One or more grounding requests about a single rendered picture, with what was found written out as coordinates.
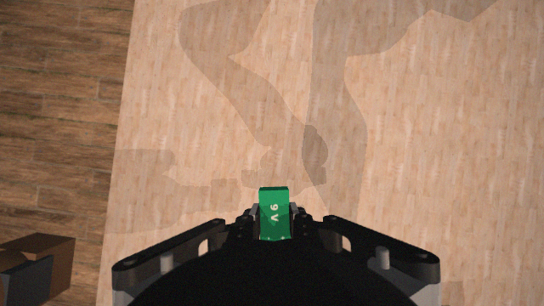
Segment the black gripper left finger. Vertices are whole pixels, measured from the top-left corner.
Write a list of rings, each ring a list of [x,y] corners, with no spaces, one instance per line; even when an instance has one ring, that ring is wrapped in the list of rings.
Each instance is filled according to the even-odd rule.
[[[260,232],[260,206],[253,203],[252,208],[246,209],[232,224],[225,224],[223,218],[214,218],[136,252],[111,268],[112,306],[128,306],[167,272],[199,256],[199,246],[204,240],[207,239],[207,252],[211,252],[259,240]]]

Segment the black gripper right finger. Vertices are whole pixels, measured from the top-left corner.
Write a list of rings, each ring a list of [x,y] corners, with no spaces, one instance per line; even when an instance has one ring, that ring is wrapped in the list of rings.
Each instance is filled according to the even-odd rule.
[[[315,221],[296,202],[289,203],[292,242],[352,258],[390,281],[417,306],[442,306],[440,260],[435,254],[335,215]],[[351,252],[343,248],[343,236]]]

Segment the green nine-volt battery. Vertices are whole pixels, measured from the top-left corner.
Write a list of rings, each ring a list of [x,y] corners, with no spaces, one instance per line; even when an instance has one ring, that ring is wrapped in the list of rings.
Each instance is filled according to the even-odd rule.
[[[258,201],[260,206],[260,240],[291,239],[288,187],[260,187]]]

